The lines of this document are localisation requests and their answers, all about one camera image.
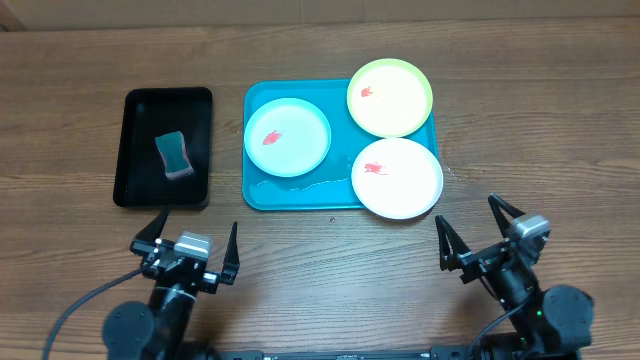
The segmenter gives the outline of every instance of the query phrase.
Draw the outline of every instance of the black tray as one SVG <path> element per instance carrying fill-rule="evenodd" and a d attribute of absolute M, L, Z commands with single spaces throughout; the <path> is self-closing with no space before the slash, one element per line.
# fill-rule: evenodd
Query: black tray
<path fill-rule="evenodd" d="M 136 89 L 125 100 L 113 201 L 122 207 L 209 203 L 213 98 L 207 88 Z M 194 173 L 169 180 L 155 138 L 184 135 Z"/>

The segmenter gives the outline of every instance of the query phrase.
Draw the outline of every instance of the teal sponge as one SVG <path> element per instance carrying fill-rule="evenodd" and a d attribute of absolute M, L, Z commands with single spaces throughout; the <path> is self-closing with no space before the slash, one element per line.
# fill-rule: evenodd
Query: teal sponge
<path fill-rule="evenodd" d="M 193 174 L 193 167 L 187 157 L 184 136 L 180 131 L 158 136 L 156 146 L 164 163 L 164 173 L 169 180 Z"/>

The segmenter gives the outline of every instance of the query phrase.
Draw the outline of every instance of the wooden table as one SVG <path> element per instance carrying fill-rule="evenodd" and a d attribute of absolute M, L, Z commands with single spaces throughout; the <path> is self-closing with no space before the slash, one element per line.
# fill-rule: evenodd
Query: wooden table
<path fill-rule="evenodd" d="M 412 62 L 434 89 L 445 189 L 432 214 L 249 208 L 249 86 L 349 77 L 380 57 Z M 542 286 L 595 298 L 586 358 L 640 351 L 640 21 L 620 18 L 0 34 L 0 358 L 37 358 L 69 304 L 138 265 L 129 241 L 156 212 L 111 199 L 124 98 L 196 85 L 216 103 L 211 204 L 176 211 L 164 236 L 211 235 L 219 269 L 237 220 L 242 267 L 236 285 L 199 297 L 189 338 L 271 352 L 469 343 L 501 310 L 479 283 L 440 272 L 433 218 L 489 246 L 495 191 L 552 221 Z M 85 305 L 54 358 L 103 359 L 104 317 L 152 285 L 136 278 Z"/>

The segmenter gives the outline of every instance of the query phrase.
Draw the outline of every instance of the blue tray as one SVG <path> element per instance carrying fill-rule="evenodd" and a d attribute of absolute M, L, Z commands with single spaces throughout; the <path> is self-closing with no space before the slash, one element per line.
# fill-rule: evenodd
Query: blue tray
<path fill-rule="evenodd" d="M 351 166 L 367 145 L 380 138 L 362 130 L 347 109 L 350 79 L 265 81 L 253 85 L 244 100 L 244 127 L 253 113 L 269 101 L 284 97 L 309 101 L 331 125 L 331 148 L 324 161 L 293 178 L 269 175 L 253 164 L 242 147 L 242 194 L 257 210 L 360 209 L 351 186 Z M 438 145 L 433 112 L 425 124 L 406 138 L 424 145 L 436 158 Z"/>

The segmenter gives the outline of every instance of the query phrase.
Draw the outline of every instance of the red sauce smear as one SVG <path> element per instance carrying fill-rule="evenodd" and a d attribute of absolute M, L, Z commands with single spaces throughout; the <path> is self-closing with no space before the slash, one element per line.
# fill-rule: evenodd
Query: red sauce smear
<path fill-rule="evenodd" d="M 367 86 L 366 88 L 362 89 L 362 91 L 360 92 L 360 95 L 362 95 L 362 97 L 373 95 L 373 91 L 371 91 L 371 86 Z"/>
<path fill-rule="evenodd" d="M 278 141 L 278 139 L 280 139 L 281 137 L 282 137 L 282 133 L 279 133 L 278 130 L 273 130 L 272 133 L 270 133 L 269 135 L 267 135 L 266 138 L 264 138 L 262 145 L 275 144 L 276 141 Z"/>
<path fill-rule="evenodd" d="M 364 172 L 365 172 L 365 174 L 368 173 L 368 172 L 371 172 L 371 173 L 374 173 L 374 174 L 377 174 L 377 175 L 389 175 L 389 174 L 381 172 L 382 168 L 384 168 L 384 167 L 385 166 L 382 166 L 382 165 L 378 164 L 377 162 L 368 163 L 368 164 L 364 165 L 364 170 L 365 170 Z"/>

